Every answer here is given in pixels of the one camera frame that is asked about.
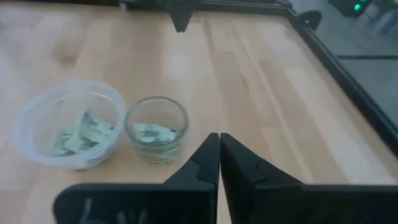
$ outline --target wooden table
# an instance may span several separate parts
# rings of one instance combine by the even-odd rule
[[[170,177],[210,132],[229,132],[306,183],[395,184],[398,162],[282,17],[200,12],[177,34],[169,15],[117,7],[0,3],[1,223],[53,223],[52,202],[79,182]],[[170,164],[118,150],[86,171],[24,159],[10,130],[33,96],[72,78],[115,87],[127,106],[168,96],[190,116]],[[229,223],[222,184],[218,223]]]

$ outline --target crumpled banknote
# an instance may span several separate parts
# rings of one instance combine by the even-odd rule
[[[174,141],[177,133],[174,129],[160,124],[134,123],[136,138],[144,143],[165,144]]]
[[[113,127],[93,110],[84,112],[76,128],[61,128],[52,148],[55,156],[79,154],[107,141]]]

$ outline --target wooden tabletop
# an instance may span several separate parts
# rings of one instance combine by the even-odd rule
[[[142,161],[126,133],[90,170],[23,158],[10,139],[18,113],[73,78],[115,87],[127,107],[147,96],[177,100],[191,124],[180,158]],[[397,182],[394,155],[283,17],[201,12],[177,34],[163,13],[0,2],[0,79],[1,223],[53,223],[53,199],[71,184],[161,183],[210,132],[232,134],[306,183]],[[222,184],[219,198],[218,222],[229,223]]]

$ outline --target green led light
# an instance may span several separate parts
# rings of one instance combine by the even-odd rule
[[[354,11],[359,11],[359,10],[361,10],[361,5],[360,4],[356,4],[355,6],[354,6]]]

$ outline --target clear plastic container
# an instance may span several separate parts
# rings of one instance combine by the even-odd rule
[[[136,124],[169,129],[175,135],[169,141],[144,142]],[[161,97],[148,97],[138,101],[128,112],[126,132],[138,154],[150,162],[166,163],[176,159],[180,145],[188,131],[187,111],[176,101]]]
[[[95,111],[113,126],[107,140],[81,154],[53,156],[58,130],[76,126],[87,110]],[[114,151],[125,115],[123,97],[114,88],[95,81],[69,81],[30,101],[14,127],[12,138],[19,152],[32,161],[86,169],[103,162]]]

